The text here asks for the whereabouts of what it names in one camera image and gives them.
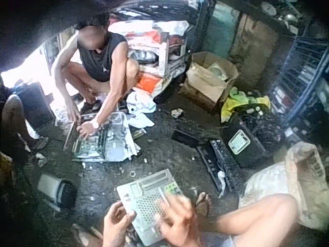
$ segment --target white wristwatch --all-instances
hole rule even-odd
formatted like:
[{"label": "white wristwatch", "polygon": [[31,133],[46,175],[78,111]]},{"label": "white wristwatch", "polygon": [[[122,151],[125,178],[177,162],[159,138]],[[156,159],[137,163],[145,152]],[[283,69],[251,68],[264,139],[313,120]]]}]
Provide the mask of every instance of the white wristwatch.
[{"label": "white wristwatch", "polygon": [[99,123],[97,123],[96,119],[91,120],[91,122],[95,130],[99,128]]}]

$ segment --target man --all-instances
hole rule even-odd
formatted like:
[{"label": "man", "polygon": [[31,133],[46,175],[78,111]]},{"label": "man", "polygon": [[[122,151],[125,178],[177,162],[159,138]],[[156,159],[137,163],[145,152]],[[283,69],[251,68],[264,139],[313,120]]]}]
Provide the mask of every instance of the man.
[{"label": "man", "polygon": [[[78,24],[79,33],[67,42],[53,65],[55,83],[64,97],[70,120],[79,122],[81,115],[68,94],[65,79],[84,97],[82,113],[98,103],[94,94],[107,93],[96,117],[78,127],[83,138],[106,121],[118,101],[136,84],[139,75],[138,62],[127,57],[127,41],[117,33],[108,32],[107,21],[108,15],[103,14]],[[82,65],[70,61],[77,50]]]},{"label": "man", "polygon": [[39,151],[48,143],[48,137],[34,139],[30,136],[24,116],[24,109],[20,98],[11,94],[9,88],[4,86],[0,76],[0,129],[1,151],[9,156],[17,153],[18,140],[26,142],[31,151]]},{"label": "man", "polygon": [[[158,227],[171,245],[176,247],[210,246],[199,231],[226,234],[221,247],[278,247],[296,222],[297,203],[287,194],[276,194],[240,208],[209,222],[206,215],[196,214],[186,197],[166,195],[161,203],[166,218],[157,216]],[[196,205],[209,207],[209,196],[199,195]],[[125,213],[122,202],[114,203],[104,218],[103,247],[123,247],[127,227],[136,217]]]}]

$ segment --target black sleeveless shirt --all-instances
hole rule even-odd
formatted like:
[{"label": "black sleeveless shirt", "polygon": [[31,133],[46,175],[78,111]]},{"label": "black sleeveless shirt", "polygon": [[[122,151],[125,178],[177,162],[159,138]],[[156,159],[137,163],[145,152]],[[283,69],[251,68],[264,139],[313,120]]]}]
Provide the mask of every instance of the black sleeveless shirt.
[{"label": "black sleeveless shirt", "polygon": [[82,65],[92,78],[99,82],[109,81],[112,66],[112,53],[121,42],[126,42],[124,36],[114,32],[107,32],[104,39],[104,47],[100,54],[95,50],[83,48],[78,42],[78,50]]}]

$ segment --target white plastic bag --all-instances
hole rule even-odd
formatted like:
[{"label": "white plastic bag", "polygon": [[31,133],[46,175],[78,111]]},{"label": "white plastic bag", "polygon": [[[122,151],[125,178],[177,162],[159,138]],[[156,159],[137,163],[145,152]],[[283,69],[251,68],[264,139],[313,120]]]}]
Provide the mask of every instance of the white plastic bag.
[{"label": "white plastic bag", "polygon": [[300,224],[318,230],[326,229],[329,189],[315,145],[297,143],[288,150],[284,162],[254,174],[247,181],[239,208],[275,193],[288,193],[295,197]]}]

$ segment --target bare foot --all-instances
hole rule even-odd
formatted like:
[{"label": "bare foot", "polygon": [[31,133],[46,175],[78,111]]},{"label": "bare foot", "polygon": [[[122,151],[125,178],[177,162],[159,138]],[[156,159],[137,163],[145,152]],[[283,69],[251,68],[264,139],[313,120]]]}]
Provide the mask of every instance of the bare foot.
[{"label": "bare foot", "polygon": [[205,192],[201,192],[195,203],[196,213],[198,215],[207,217],[209,214],[210,206],[211,206],[210,196]]}]

